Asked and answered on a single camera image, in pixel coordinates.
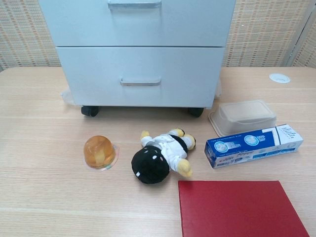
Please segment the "white bottom drawer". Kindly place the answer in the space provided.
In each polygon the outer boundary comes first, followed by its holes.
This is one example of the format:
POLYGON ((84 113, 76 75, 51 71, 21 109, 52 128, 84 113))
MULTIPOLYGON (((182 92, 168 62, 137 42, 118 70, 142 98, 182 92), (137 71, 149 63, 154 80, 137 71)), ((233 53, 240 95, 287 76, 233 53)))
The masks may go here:
POLYGON ((212 106, 220 47, 60 47, 74 102, 85 106, 212 106))

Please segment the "white drawer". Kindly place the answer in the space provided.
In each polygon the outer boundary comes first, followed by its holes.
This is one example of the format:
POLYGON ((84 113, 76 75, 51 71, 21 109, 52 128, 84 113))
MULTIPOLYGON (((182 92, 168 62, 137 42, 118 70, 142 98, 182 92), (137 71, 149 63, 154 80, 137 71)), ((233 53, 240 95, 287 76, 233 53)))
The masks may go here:
POLYGON ((74 102, 85 106, 212 106, 220 47, 60 47, 74 102))
POLYGON ((226 44, 236 0, 38 0, 56 46, 226 44))

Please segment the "white middle drawer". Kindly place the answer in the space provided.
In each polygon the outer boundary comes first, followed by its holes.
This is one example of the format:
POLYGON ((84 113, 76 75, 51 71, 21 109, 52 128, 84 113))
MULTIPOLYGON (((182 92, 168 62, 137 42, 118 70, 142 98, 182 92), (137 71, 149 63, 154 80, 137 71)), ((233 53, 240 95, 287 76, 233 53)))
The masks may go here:
POLYGON ((38 0, 56 46, 226 44, 236 0, 38 0))

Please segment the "black caster wheel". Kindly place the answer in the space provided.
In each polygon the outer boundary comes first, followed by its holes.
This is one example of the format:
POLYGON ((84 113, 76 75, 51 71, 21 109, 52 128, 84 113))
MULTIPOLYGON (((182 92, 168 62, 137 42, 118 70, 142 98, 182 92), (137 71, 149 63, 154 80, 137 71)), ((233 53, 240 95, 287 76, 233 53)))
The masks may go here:
POLYGON ((199 118, 204 111, 204 108, 188 108, 188 113, 196 118, 199 118))
POLYGON ((99 106, 82 106, 81 113, 87 117, 95 117, 100 111, 99 106))

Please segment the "black and white plush doll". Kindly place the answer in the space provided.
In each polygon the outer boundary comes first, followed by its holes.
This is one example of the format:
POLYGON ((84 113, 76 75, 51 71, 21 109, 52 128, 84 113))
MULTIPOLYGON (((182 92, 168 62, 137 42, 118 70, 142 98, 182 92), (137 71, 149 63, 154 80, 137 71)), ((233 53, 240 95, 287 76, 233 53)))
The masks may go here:
POLYGON ((133 156, 131 167, 142 183, 160 183, 170 171, 185 178, 191 177, 193 171, 187 155, 196 147, 196 139, 192 135, 178 128, 156 137, 143 131, 140 141, 142 149, 133 156))

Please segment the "orange jelly cup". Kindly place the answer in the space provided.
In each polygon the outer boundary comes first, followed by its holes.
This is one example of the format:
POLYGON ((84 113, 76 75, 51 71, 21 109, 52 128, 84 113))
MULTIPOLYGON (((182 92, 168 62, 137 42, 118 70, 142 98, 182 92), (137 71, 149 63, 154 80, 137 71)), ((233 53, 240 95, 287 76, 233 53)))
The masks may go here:
POLYGON ((83 146, 83 156, 89 168, 109 170, 118 160, 119 148, 105 136, 92 136, 83 146))

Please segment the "beige plastic food container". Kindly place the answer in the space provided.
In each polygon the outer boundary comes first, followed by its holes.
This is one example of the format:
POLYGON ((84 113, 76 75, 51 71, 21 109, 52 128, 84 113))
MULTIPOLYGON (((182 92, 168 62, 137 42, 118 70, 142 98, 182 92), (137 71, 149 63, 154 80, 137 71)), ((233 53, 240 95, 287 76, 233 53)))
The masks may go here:
POLYGON ((208 118, 220 137, 274 127, 277 120, 263 100, 220 103, 208 118))

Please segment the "blue toothpaste box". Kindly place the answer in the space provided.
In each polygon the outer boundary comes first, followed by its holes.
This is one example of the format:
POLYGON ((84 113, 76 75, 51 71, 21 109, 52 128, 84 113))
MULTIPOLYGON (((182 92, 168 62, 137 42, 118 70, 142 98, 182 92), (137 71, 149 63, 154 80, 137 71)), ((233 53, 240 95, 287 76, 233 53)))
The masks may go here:
POLYGON ((288 124, 209 139, 205 155, 213 169, 292 153, 303 138, 288 124))

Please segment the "red hardcover book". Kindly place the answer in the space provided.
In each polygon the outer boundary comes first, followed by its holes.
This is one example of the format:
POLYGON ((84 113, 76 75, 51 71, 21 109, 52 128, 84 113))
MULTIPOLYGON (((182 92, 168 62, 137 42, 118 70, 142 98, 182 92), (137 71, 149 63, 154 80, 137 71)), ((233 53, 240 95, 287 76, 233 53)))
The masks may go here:
POLYGON ((279 181, 179 181, 183 237, 310 237, 279 181))

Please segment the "woven beige folding screen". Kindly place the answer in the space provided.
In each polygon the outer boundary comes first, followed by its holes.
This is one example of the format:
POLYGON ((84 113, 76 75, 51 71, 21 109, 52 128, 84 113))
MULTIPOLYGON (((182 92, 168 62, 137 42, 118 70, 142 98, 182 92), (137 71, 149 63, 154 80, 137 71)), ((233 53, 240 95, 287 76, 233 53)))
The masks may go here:
MULTIPOLYGON (((0 0, 0 71, 59 66, 37 0, 0 0)), ((316 69, 316 0, 236 0, 224 67, 316 69)))

